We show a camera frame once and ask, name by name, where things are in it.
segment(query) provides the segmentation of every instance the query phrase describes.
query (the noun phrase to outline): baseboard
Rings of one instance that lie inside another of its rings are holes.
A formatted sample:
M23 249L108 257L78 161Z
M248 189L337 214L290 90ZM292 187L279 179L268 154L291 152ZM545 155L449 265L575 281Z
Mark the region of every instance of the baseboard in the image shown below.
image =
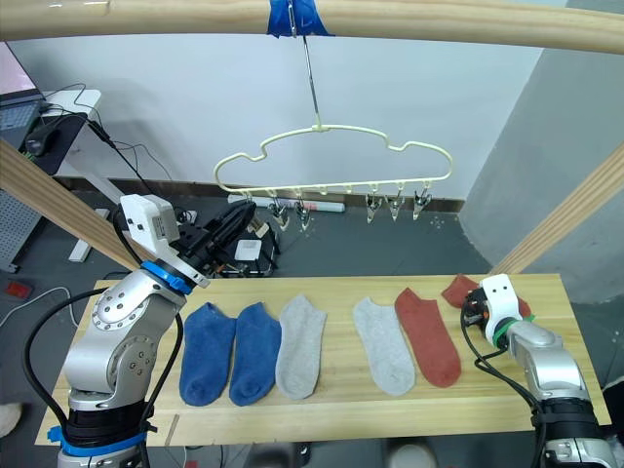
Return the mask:
M82 177L55 177L64 187L69 190L86 190L97 191L85 178ZM133 178L112 178L110 180L124 193L148 193L145 187L141 184L140 180ZM168 180L149 180L149 184L154 190L162 195L178 195L178 196L194 196L194 197L223 197L226 198L229 195L226 191L222 190L218 185L214 183L197 183L197 182L177 182ZM283 198L295 198L294 193L290 191L284 191L278 193L278 196ZM325 202L337 202L344 203L348 207L363 207L365 205L365 198L362 195L354 194L335 194L328 193L327 195L321 195L318 192L304 192L303 198L305 200L313 201L325 201ZM464 200L456 200L450 198L434 198L431 203L425 207L427 212L444 212L444 213L459 213L461 207L464 205ZM413 197L407 197L404 204L405 210L413 209Z

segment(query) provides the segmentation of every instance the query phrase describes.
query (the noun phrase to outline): laptop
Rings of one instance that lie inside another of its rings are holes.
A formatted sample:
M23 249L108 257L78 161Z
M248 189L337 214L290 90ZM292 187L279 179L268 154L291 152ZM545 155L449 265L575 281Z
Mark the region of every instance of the laptop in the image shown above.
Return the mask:
M44 97L6 42L0 42L0 137L20 149Z

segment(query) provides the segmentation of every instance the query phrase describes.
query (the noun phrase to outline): blue sock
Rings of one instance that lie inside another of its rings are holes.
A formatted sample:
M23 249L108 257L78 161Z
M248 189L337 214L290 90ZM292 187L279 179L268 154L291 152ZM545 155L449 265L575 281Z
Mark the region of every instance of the blue sock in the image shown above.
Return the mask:
M262 302L246 307L236 321L236 351L230 400L239 407L265 396L275 383L275 364L282 328Z
M179 395L185 403L202 407L216 400L230 371L236 319L206 302L184 322L184 357Z

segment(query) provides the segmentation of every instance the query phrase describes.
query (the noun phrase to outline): red sock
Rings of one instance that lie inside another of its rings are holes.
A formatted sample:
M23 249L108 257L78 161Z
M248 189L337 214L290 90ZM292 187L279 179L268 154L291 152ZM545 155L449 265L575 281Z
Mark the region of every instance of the red sock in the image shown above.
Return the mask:
M446 299L450 305L460 309L464 303L466 295L468 295L468 292L475 290L478 287L478 283L475 283L467 276L459 274L455 276L448 288L442 291L442 297ZM518 297L518 302L520 304L520 315L524 318L530 317L530 307L525 300Z
M405 288L394 308L422 374L438 387L450 387L461 375L461 364L440 316L438 302L421 299Z

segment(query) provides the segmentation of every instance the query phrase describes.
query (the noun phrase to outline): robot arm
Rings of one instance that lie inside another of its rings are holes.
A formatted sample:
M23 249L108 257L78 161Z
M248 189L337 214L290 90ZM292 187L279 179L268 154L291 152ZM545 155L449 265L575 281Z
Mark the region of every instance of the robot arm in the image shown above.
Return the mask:
M523 320L507 275L486 278L468 294L462 320L479 325L490 344L507 349L525 370L536 402L531 421L545 431L541 466L617 467L578 365L559 335Z
M225 248L255 220L255 204L242 201L202 227L178 229L165 200L128 195L121 204L133 239L157 259L99 297L85 335L69 350L69 416L52 431L53 442L61 441L62 468L148 463L140 456L150 428L145 396L160 339L186 295L208 285L208 276L227 261Z

